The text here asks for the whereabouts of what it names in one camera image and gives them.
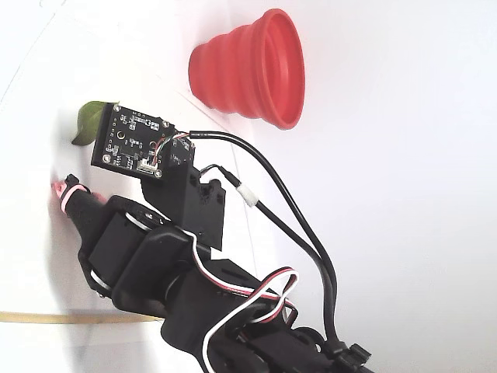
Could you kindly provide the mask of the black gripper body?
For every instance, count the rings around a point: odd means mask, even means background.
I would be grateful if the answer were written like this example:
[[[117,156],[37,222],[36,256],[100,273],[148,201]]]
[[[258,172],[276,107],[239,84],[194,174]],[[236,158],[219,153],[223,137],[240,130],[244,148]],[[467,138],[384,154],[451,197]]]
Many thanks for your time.
[[[214,287],[193,259],[193,238],[145,206],[107,201],[111,216],[96,243],[78,252],[90,288],[122,311],[166,318],[188,305],[203,307]]]

